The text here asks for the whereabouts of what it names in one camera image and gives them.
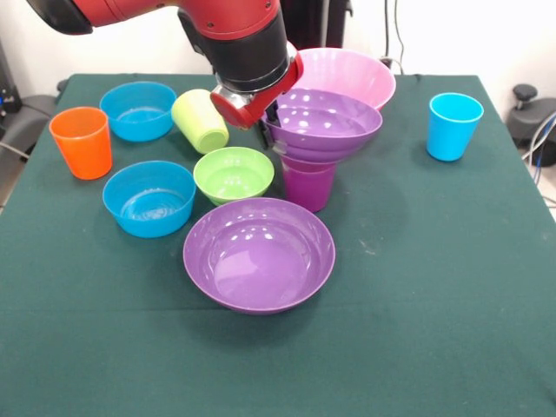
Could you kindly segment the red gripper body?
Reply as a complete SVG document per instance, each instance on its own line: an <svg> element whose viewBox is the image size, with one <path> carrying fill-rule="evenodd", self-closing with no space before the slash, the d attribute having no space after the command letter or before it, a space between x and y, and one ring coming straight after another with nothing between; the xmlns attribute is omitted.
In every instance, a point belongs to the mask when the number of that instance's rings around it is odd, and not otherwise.
<svg viewBox="0 0 556 417"><path fill-rule="evenodd" d="M282 94L288 92L303 74L303 62L296 47L287 42L288 68L279 81L254 93L237 93L218 83L210 92L210 100L216 110L230 124L249 129L265 114L265 111Z"/></svg>

